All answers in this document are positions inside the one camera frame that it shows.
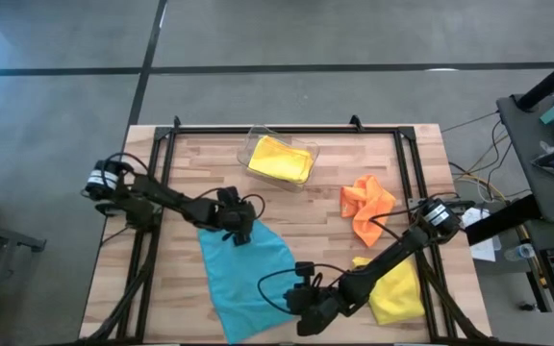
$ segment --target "wooden tabletop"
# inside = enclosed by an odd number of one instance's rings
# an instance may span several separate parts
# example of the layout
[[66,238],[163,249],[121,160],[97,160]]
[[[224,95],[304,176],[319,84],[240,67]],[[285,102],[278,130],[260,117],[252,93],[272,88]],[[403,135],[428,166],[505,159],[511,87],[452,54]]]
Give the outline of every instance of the wooden tabletop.
[[[440,127],[429,124],[412,126],[415,126],[429,194],[454,191]],[[154,129],[155,126],[133,126],[125,151],[148,162]],[[351,219],[340,217],[339,198],[342,186],[352,185],[364,174],[373,174],[396,198],[394,210],[404,209],[393,137],[378,134],[295,137],[315,142],[320,147],[313,175],[302,192],[288,192],[245,174],[245,168],[236,158],[244,135],[177,135],[169,187],[188,196],[228,185],[236,186],[240,195],[261,194],[266,200],[262,222],[285,240],[296,260],[326,262],[349,268],[354,257],[373,258],[390,246],[394,240],[384,233],[372,248],[366,248],[352,231]],[[407,141],[404,145],[410,180],[414,185],[416,179]],[[142,170],[137,164],[130,164],[138,172]],[[123,226],[123,217],[109,220],[104,237]],[[407,227],[407,218],[392,216],[388,226],[403,232]],[[88,336],[95,331],[121,297],[133,242],[134,232],[130,231],[109,241],[100,250],[80,336]],[[490,335],[466,236],[459,234],[442,245],[441,257],[450,293],[476,327]],[[338,275],[328,270],[323,273],[326,277],[324,281],[328,283]],[[131,333],[136,325],[136,303],[133,306]],[[438,324],[442,326],[440,303],[435,295],[434,307]],[[428,340],[424,317],[378,326],[368,307],[361,308],[349,318],[340,315],[322,334],[314,336],[297,336],[295,321],[245,341],[377,343]],[[165,213],[162,226],[144,341],[226,342],[209,296],[196,230],[173,211]]]

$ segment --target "yellow towel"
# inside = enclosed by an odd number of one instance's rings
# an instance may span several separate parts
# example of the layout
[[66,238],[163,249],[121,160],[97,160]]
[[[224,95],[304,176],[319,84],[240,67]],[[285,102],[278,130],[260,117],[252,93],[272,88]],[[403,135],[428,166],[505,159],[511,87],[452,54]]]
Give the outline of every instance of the yellow towel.
[[294,149],[271,136],[258,140],[249,168],[269,177],[303,184],[309,178],[314,159],[304,149]]
[[[371,259],[356,257],[354,267],[366,265]],[[424,314],[420,301],[420,283],[410,259],[405,259],[380,278],[369,296],[369,306],[377,324],[384,325]]]

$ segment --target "concrete floor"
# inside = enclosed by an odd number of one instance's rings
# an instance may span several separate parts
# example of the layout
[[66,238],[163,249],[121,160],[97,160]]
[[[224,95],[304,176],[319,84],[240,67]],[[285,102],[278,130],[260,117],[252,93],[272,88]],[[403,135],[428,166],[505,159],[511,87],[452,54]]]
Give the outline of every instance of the concrete floor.
[[[157,5],[0,0],[0,68],[140,67]],[[554,62],[554,0],[170,0],[154,65],[442,62]],[[548,73],[152,76],[138,122],[344,123],[357,114],[447,128]],[[76,338],[104,222],[79,191],[95,160],[120,149],[138,78],[0,77],[0,225],[48,238],[42,254],[21,251],[14,262],[0,344]],[[472,165],[496,121],[446,133],[448,157]],[[506,193],[527,187],[514,153],[493,183]],[[554,313],[515,309],[532,299],[524,275],[480,279],[495,336],[554,344]]]

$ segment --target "wire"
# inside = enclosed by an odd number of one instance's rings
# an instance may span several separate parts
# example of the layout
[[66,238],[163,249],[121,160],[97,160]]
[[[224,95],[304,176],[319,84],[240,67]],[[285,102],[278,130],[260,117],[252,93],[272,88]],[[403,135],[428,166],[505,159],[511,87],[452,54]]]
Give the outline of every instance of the wire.
[[499,111],[494,111],[494,112],[491,112],[491,113],[489,113],[489,114],[482,115],[482,116],[480,116],[480,117],[477,117],[477,118],[468,120],[468,121],[466,121],[466,122],[464,122],[464,123],[461,123],[461,124],[459,124],[459,125],[455,125],[455,126],[449,127],[449,128],[447,128],[447,129],[445,129],[445,130],[442,130],[441,132],[442,132],[443,134],[444,134],[444,133],[447,133],[448,131],[451,131],[451,130],[454,130],[454,129],[458,129],[458,128],[462,127],[462,126],[465,126],[465,125],[467,125],[467,124],[471,124],[471,123],[473,123],[473,122],[482,120],[482,119],[484,119],[484,118],[488,118],[489,116],[491,116],[491,115],[493,115],[493,114],[497,114],[497,113],[499,113]]
[[266,202],[264,201],[264,198],[262,198],[262,196],[257,194],[257,193],[250,193],[250,194],[246,195],[245,197],[241,198],[241,201],[244,201],[245,199],[247,199],[249,197],[257,197],[262,202],[262,210],[260,210],[260,213],[258,214],[258,216],[256,216],[256,220],[257,220],[257,219],[260,218],[260,216],[262,216],[262,214],[264,214],[264,209],[266,208]]
[[460,165],[458,165],[457,163],[449,162],[448,164],[450,164],[451,166],[453,166],[453,167],[459,169],[460,171],[462,171],[464,174],[461,177],[463,177],[465,175],[468,175],[470,177],[475,178],[477,180],[475,183],[476,183],[476,190],[478,191],[478,196],[480,196],[483,203],[491,203],[492,202],[492,195],[491,194],[489,195],[489,197],[491,197],[491,200],[489,201],[488,199],[485,198],[485,196],[482,195],[482,191],[480,191],[480,185],[481,185],[480,184],[480,177],[472,176],[472,175],[467,174],[467,171],[464,168],[462,168]]
[[474,173],[474,172],[481,171],[481,170],[483,170],[483,169],[485,169],[485,168],[489,168],[489,167],[491,167],[492,165],[496,164],[497,161],[499,160],[499,149],[497,149],[497,141],[495,140],[495,130],[497,129],[497,126],[499,126],[500,123],[501,123],[501,120],[497,121],[497,123],[495,123],[495,126],[492,127],[492,131],[491,131],[492,147],[493,147],[493,149],[495,149],[495,155],[496,155],[495,160],[494,160],[493,162],[487,164],[487,165],[484,166],[484,167],[480,167],[480,168],[478,168],[478,169],[476,169],[476,170],[471,170],[471,169],[473,169],[473,167],[475,167],[475,165],[477,164],[477,163],[475,163],[474,166],[472,166],[471,168],[468,169],[467,172],[468,172],[469,174]]
[[[505,136],[502,136],[500,137],[498,140],[495,141],[494,145],[498,145],[499,143],[501,143],[504,139],[508,138],[508,135],[505,135]],[[482,154],[482,156],[480,158],[478,158],[478,160],[476,161],[476,163],[474,163],[469,169],[466,169],[466,171],[468,173],[475,173],[475,172],[478,172],[482,169],[485,169],[485,168],[489,168],[488,166],[485,166],[485,167],[482,167],[482,168],[479,168],[479,169],[476,169],[476,170],[472,170],[473,168],[475,168],[475,166],[478,165],[478,163],[480,163],[480,161],[482,161],[484,159],[484,157],[493,149],[494,147],[493,144],[491,144],[489,146],[489,149],[487,149],[487,151]]]
[[317,273],[312,281],[312,287],[318,288],[322,284],[322,279],[324,279],[324,274]]
[[[435,197],[438,197],[438,196],[449,195],[449,194],[453,194],[453,195],[459,197],[459,193],[457,193],[457,192],[439,192],[439,193],[432,194],[427,199],[432,199],[432,198],[435,198]],[[383,214],[373,215],[373,216],[369,217],[369,221],[370,220],[376,220],[376,219],[378,219],[380,217],[384,217],[384,216],[393,216],[393,215],[398,215],[398,214],[406,213],[406,212],[409,212],[409,211],[417,210],[418,208],[420,208],[422,206],[423,205],[417,205],[415,207],[411,207],[411,208],[406,209],[406,210],[393,211],[393,212],[387,212],[387,213],[383,213]]]
[[502,164],[504,164],[504,160],[506,159],[506,157],[508,157],[508,152],[510,152],[510,149],[512,149],[512,142],[510,142],[510,144],[508,145],[508,148],[506,148],[506,152],[504,153],[504,156],[501,158],[501,162],[499,163],[499,165],[496,166],[494,169],[492,169],[491,172],[489,172],[489,176],[487,177],[487,192],[491,196],[491,199],[492,199],[492,195],[491,195],[491,188],[489,187],[489,184],[491,183],[492,172],[496,171],[501,167]]
[[398,241],[398,242],[403,241],[403,239],[401,239],[401,237],[399,235],[397,235],[394,231],[392,231],[390,228],[388,228],[388,227],[382,225],[381,223],[379,223],[375,220],[372,220],[372,219],[369,219],[369,222],[374,224],[375,226],[381,228],[382,230],[388,232],[389,235],[392,235],[396,239],[396,241]]
[[291,272],[294,272],[296,270],[303,270],[303,269],[309,269],[309,268],[316,268],[316,267],[325,267],[325,268],[331,268],[331,269],[335,269],[337,270],[338,272],[340,272],[341,274],[343,275],[359,275],[359,274],[355,274],[355,273],[351,273],[351,272],[346,272],[345,270],[335,266],[335,265],[332,265],[332,264],[326,264],[326,263],[314,263],[314,264],[310,264],[310,265],[305,265],[305,266],[301,266],[301,267],[298,267],[298,268],[292,268],[292,269],[284,269],[284,270],[279,270],[279,271],[276,271],[276,272],[273,272],[273,273],[270,273],[268,275],[264,275],[263,277],[261,277],[259,280],[258,280],[258,292],[260,293],[260,295],[262,296],[262,298],[272,307],[278,309],[279,311],[283,312],[283,313],[287,313],[287,314],[290,314],[290,315],[296,315],[295,313],[292,313],[292,311],[290,310],[287,310],[287,309],[283,309],[282,307],[278,306],[277,304],[273,303],[270,299],[268,299],[268,297],[266,297],[266,295],[264,294],[264,292],[262,291],[262,287],[261,287],[261,284],[264,280],[266,279],[269,279],[269,278],[272,278],[274,276],[277,276],[277,275],[281,275],[281,274],[286,274],[286,273],[291,273]]
[[125,232],[129,229],[130,228],[126,226],[123,230],[121,230],[121,231],[115,233],[114,235],[111,235],[111,236],[107,237],[106,239],[102,240],[102,242],[100,243],[100,247],[104,246],[104,244],[106,244],[107,241],[111,240],[112,238],[116,237],[117,235],[122,234],[123,232]]
[[112,155],[110,155],[109,157],[107,157],[105,160],[104,160],[104,163],[102,163],[102,169],[100,170],[101,172],[101,176],[102,176],[102,183],[103,185],[105,186],[108,186],[108,182],[106,180],[106,165],[112,161],[112,159],[116,158],[116,157],[128,157],[128,158],[131,158],[132,160],[136,161],[140,166],[142,166],[142,168],[144,168],[144,170],[146,171],[146,175],[149,177],[149,179],[155,179],[151,176],[149,176],[149,168],[146,166],[146,164],[144,164],[144,162],[142,162],[141,159],[139,159],[137,156],[135,155],[132,155],[132,154],[128,154],[128,153],[124,153],[124,152],[120,152],[120,153],[114,153]]
[[[473,176],[473,175],[464,175],[463,177],[459,178],[459,179],[455,179],[455,182],[458,182],[458,181],[468,181],[468,182],[471,182],[471,183],[474,183],[474,184],[482,184],[484,183],[484,185],[482,185],[482,187],[486,187],[487,186],[487,181],[485,181],[484,179],[482,178],[479,178],[479,177],[476,177],[476,176]],[[503,195],[503,193],[501,193],[501,191],[499,189],[497,189],[497,187],[493,186],[492,184],[489,184],[489,186],[493,189],[493,191],[495,191],[495,193],[497,195],[499,195],[499,198],[502,200],[502,201],[505,201],[506,198],[505,196]]]
[[206,190],[206,191],[200,193],[199,195],[193,197],[193,198],[190,200],[190,202],[191,202],[191,201],[195,201],[195,200],[197,200],[197,199],[200,199],[200,198],[202,198],[202,197],[208,195],[208,194],[211,193],[211,192],[219,191],[219,190],[221,190],[222,188],[223,188],[223,187],[210,188],[210,189],[208,189],[208,190]]
[[525,188],[525,189],[523,189],[523,190],[521,190],[521,191],[519,191],[519,192],[507,194],[507,195],[505,195],[504,197],[514,197],[514,196],[517,196],[517,195],[519,195],[519,194],[521,194],[521,193],[523,193],[523,192],[531,192],[531,189],[530,189],[530,188]]

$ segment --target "teal towel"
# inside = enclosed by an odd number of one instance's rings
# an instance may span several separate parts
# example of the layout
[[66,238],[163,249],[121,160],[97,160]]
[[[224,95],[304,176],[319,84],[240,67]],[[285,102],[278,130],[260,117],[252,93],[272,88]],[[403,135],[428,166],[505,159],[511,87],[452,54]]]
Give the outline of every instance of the teal towel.
[[[278,270],[294,268],[294,257],[284,240],[260,221],[255,221],[251,242],[235,247],[225,231],[200,230],[209,290],[228,343],[245,338],[292,319],[270,306],[257,289],[258,280]],[[302,279],[293,272],[266,279],[264,295],[286,309],[283,295]]]

